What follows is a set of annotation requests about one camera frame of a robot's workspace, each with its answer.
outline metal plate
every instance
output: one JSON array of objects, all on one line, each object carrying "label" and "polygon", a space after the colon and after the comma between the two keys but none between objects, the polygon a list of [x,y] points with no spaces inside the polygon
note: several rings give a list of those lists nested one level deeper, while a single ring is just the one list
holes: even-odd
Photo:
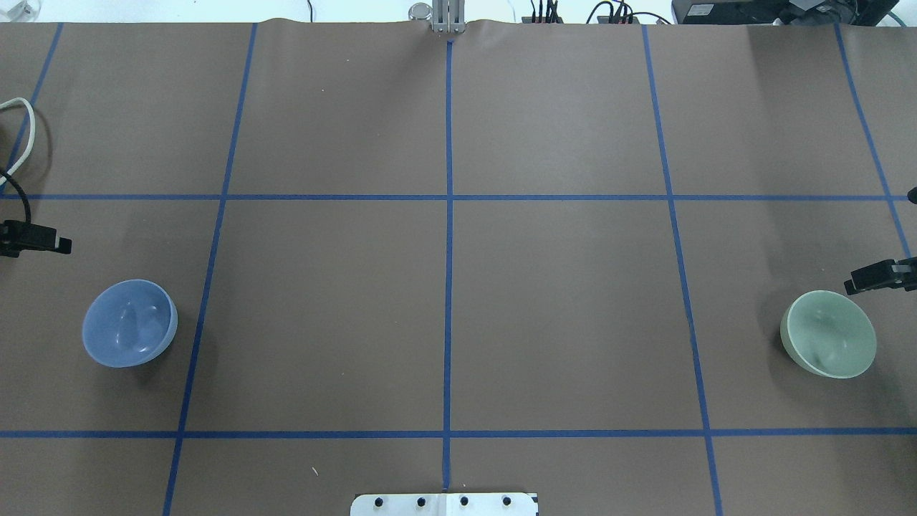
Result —
[{"label": "metal plate", "polygon": [[429,516],[537,516],[538,495],[526,493],[449,493],[360,495],[350,516],[408,514]]}]

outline metal bracket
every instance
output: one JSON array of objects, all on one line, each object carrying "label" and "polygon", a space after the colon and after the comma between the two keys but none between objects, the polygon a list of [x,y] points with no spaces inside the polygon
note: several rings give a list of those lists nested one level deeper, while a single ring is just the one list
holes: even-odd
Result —
[{"label": "metal bracket", "polygon": [[538,516],[538,495],[530,493],[437,493],[360,495],[350,516]]},{"label": "metal bracket", "polygon": [[465,0],[433,0],[432,7],[434,32],[465,32]]}]

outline white cable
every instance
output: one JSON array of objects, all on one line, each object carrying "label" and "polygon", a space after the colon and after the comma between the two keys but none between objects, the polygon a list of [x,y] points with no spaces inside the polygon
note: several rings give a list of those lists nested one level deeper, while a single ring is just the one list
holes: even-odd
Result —
[{"label": "white cable", "polygon": [[513,23],[517,23],[518,20],[515,17],[515,6],[513,5],[513,0],[506,0],[506,3],[510,5],[510,8],[513,10]]},{"label": "white cable", "polygon": [[[32,105],[25,98],[18,96],[7,100],[3,104],[0,104],[0,111],[16,104],[25,106],[26,111],[28,111],[28,143],[26,143],[26,149],[22,152],[22,155],[19,156],[19,159],[6,171],[8,175],[13,175],[16,170],[18,170],[19,166],[26,161],[28,156],[32,153],[32,145],[35,144],[35,110],[32,109]],[[6,183],[6,178],[0,177],[0,186],[4,183]]]}]

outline wire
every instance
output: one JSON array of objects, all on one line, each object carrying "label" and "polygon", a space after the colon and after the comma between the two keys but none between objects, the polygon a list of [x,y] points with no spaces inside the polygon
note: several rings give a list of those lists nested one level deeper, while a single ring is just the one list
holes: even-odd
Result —
[{"label": "wire", "polygon": [[515,23],[516,17],[515,17],[515,6],[513,6],[513,0],[506,0],[506,3],[509,4],[510,9],[513,10],[513,23]]},{"label": "wire", "polygon": [[627,14],[632,12],[634,12],[634,9],[622,1],[618,6],[618,10],[614,13],[614,19],[617,20],[618,23],[624,23],[624,21],[627,19]]},{"label": "wire", "polygon": [[19,194],[19,198],[22,199],[22,208],[26,212],[26,224],[31,224],[32,206],[28,204],[28,196],[26,195],[26,191],[22,189],[22,186],[19,185],[16,179],[13,179],[12,175],[4,172],[2,168],[0,168],[0,176],[3,176],[3,178],[6,179],[6,181],[16,189],[16,193]]},{"label": "wire", "polygon": [[592,12],[589,13],[589,17],[586,18],[586,23],[588,24],[589,22],[591,22],[591,21],[592,21],[592,15],[595,14],[595,11],[598,11],[598,10],[599,10],[599,7],[604,6],[604,5],[606,5],[606,4],[608,5],[608,16],[609,16],[609,17],[614,16],[614,4],[612,4],[612,3],[609,2],[608,0],[604,0],[604,1],[599,2],[598,4],[596,4],[595,7],[592,8]]},{"label": "wire", "polygon": [[902,27],[907,27],[907,25],[904,23],[904,20],[902,20],[898,15],[896,15],[895,13],[892,13],[891,11],[889,11],[889,18],[897,21],[898,25]]},{"label": "wire", "polygon": [[850,21],[847,23],[850,25],[853,25],[854,23],[856,23],[856,19],[859,18],[859,2],[857,2],[857,0],[849,0],[847,4],[841,4],[841,5],[846,6],[851,11],[853,11],[853,14],[850,15]]},{"label": "wire", "polygon": [[9,181],[9,177],[16,173],[19,170],[19,166],[22,165],[32,153],[32,146],[35,145],[35,110],[32,109],[32,105],[21,96],[7,100],[3,104],[0,104],[0,111],[7,109],[15,104],[21,104],[26,107],[28,111],[28,143],[26,143],[26,149],[22,152],[22,155],[19,156],[19,159],[13,163],[13,166],[9,167],[9,170],[4,172],[3,176],[0,176],[0,185]]},{"label": "wire", "polygon": [[671,25],[671,22],[670,22],[670,21],[668,21],[667,19],[665,19],[664,17],[661,17],[660,15],[658,15],[658,14],[656,14],[656,13],[647,13],[646,11],[640,11],[639,13],[633,13],[633,12],[632,12],[632,13],[630,14],[630,16],[632,16],[632,17],[635,17],[635,16],[637,16],[637,15],[650,15],[650,16],[652,16],[652,17],[657,17],[657,18],[659,18],[660,20],[662,20],[662,23],[664,23],[664,24],[666,24],[666,25]]}]

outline blue bowl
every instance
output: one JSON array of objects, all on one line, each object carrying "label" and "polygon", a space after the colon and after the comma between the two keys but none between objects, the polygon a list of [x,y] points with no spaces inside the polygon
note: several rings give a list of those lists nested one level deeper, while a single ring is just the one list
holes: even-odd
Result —
[{"label": "blue bowl", "polygon": [[110,286],[83,319],[83,346],[101,365],[130,367],[160,355],[175,337],[178,311],[161,286],[129,279]]}]

